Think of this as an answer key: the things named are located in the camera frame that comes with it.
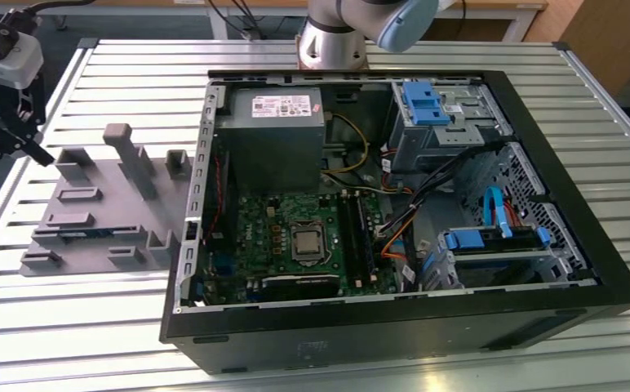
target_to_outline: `wooden cabinet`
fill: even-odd
[[[563,41],[611,95],[630,80],[630,0],[549,0],[527,42]]]

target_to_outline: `floor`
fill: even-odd
[[[267,17],[261,22],[269,39],[291,39],[302,26],[302,18]],[[45,73],[47,94],[51,94],[57,81],[63,74],[75,47],[82,38],[102,37],[110,39],[211,39],[211,26],[206,17],[134,17],[77,16],[69,18],[66,31],[57,31],[53,20],[46,20],[38,31],[38,38],[45,48]],[[235,31],[231,38],[239,38]],[[617,97],[623,106],[630,106],[630,83]],[[0,184],[9,174],[13,161],[0,161]]]

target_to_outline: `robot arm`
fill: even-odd
[[[301,65],[310,69],[366,67],[365,38],[386,51],[406,51],[430,28],[438,8],[438,0],[310,1]]]
[[[43,2],[22,11],[11,10],[0,19],[0,158],[27,154],[45,166],[54,162],[38,144],[38,126],[46,122],[45,58],[31,34],[39,27],[39,11],[94,1]]]

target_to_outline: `green circuit board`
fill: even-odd
[[[337,200],[339,194],[289,194],[274,197],[243,197],[238,209],[235,249],[235,276],[225,283],[222,297],[226,303],[249,302],[245,282],[265,276],[289,274],[334,274],[341,277],[341,296],[362,296],[395,292],[393,267],[375,269],[375,281],[355,287],[347,280],[347,261]],[[361,195],[370,225],[383,222],[378,198]],[[299,228],[317,227],[322,233],[325,257],[314,262],[294,259],[294,233]]]

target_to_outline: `aluminum slotted table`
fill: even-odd
[[[374,69],[498,69],[533,116],[630,266],[630,120],[570,51],[551,44],[370,47]],[[45,146],[85,145],[130,123],[149,155],[194,150],[210,69],[289,69],[291,42],[101,41],[78,49],[49,105]],[[210,377],[158,341],[167,272],[23,278],[21,256],[58,172],[15,163],[0,191],[0,390],[630,391],[630,311],[526,350]]]

